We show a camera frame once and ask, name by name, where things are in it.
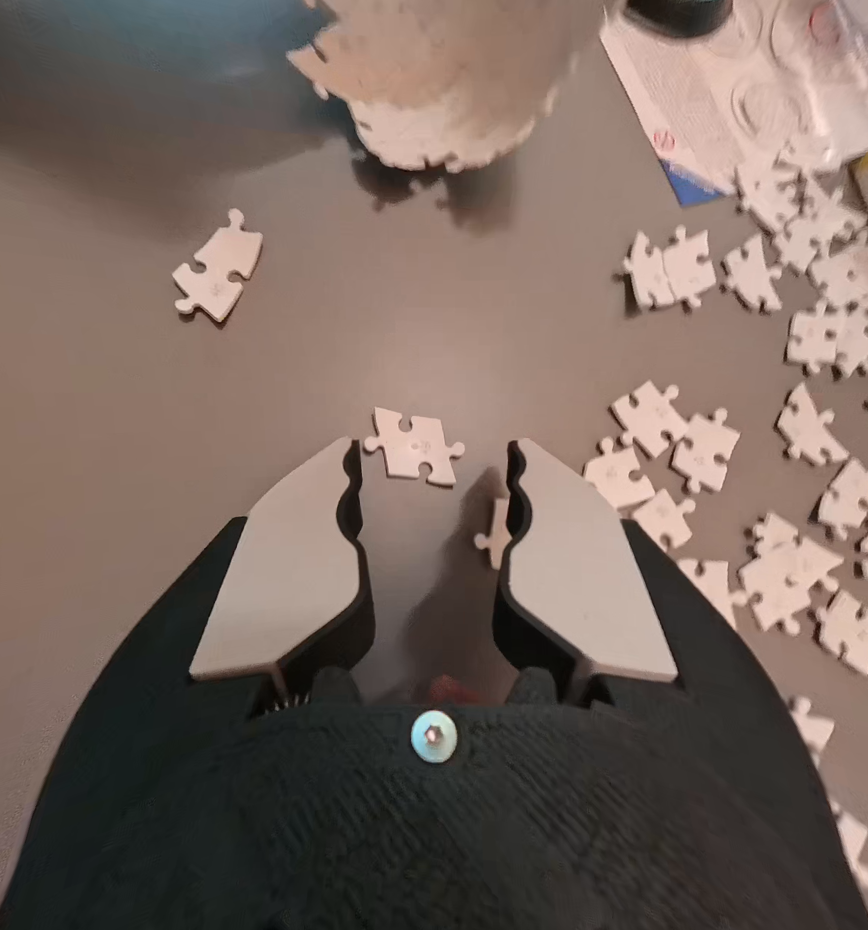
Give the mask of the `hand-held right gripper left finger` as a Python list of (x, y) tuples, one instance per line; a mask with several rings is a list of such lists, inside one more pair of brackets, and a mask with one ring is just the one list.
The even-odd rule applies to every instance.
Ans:
[(374, 635), (358, 442), (345, 436), (249, 510), (188, 668), (196, 682), (352, 668)]

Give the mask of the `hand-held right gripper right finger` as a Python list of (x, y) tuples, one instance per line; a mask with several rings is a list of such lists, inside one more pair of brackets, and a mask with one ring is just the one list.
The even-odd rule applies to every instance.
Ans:
[(508, 446), (510, 541), (492, 633), (516, 668), (578, 703), (590, 681), (678, 680), (678, 663), (616, 510), (575, 471), (521, 438)]

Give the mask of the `white puzzle piece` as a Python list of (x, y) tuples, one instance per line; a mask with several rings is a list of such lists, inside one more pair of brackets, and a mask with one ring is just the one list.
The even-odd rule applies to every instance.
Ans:
[(408, 430), (403, 429), (402, 421), (402, 413), (376, 406), (372, 411), (374, 434), (362, 443), (365, 453), (381, 451), (390, 478), (414, 480), (420, 477), (422, 467), (427, 467), (428, 483), (454, 487), (452, 462), (463, 457), (465, 445), (446, 442), (439, 418), (411, 416)]
[(510, 543), (510, 531), (507, 526), (510, 500), (497, 497), (493, 501), (491, 521), (487, 532), (474, 536), (474, 546), (480, 552), (486, 552), (489, 565), (494, 571), (501, 569), (503, 556)]
[(173, 283), (183, 294), (174, 303), (181, 316), (201, 310), (216, 324), (228, 319), (263, 249), (262, 233), (246, 230), (244, 223), (242, 211), (231, 207), (228, 225), (219, 227), (194, 254), (201, 270), (183, 263), (173, 271)]

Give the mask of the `partly built puzzle ball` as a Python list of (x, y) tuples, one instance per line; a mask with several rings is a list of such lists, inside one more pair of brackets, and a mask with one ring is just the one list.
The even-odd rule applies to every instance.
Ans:
[(393, 169), (483, 169), (551, 114), (602, 2), (305, 2), (324, 25), (290, 64), (346, 106)]

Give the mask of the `pile of white puzzle pieces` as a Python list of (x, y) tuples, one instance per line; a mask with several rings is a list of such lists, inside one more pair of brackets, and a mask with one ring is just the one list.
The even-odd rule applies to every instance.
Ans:
[[(835, 732), (840, 776), (868, 770), (868, 215), (825, 190), (826, 146), (800, 137), (735, 171), (754, 234), (721, 260), (707, 231), (653, 248), (626, 336), (594, 328), (593, 362), (619, 433), (584, 469), (668, 552), (734, 629), (812, 641), (828, 656), (818, 701), (789, 714), (814, 764)], [(708, 280), (702, 277), (709, 273)], [(868, 806), (830, 801), (868, 891)]]

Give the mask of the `paper puzzle leaflet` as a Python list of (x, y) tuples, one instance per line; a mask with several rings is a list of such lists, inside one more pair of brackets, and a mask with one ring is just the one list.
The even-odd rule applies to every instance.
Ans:
[(789, 140), (817, 142), (827, 169), (868, 152), (868, 2), (731, 2), (690, 38), (612, 2), (600, 39), (681, 207), (731, 194), (738, 164)]

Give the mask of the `black round ball stand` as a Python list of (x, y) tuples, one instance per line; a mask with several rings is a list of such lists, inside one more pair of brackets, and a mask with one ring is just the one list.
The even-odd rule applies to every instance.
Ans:
[(626, 1), (624, 12), (659, 35), (698, 39), (726, 24), (733, 12), (733, 1)]

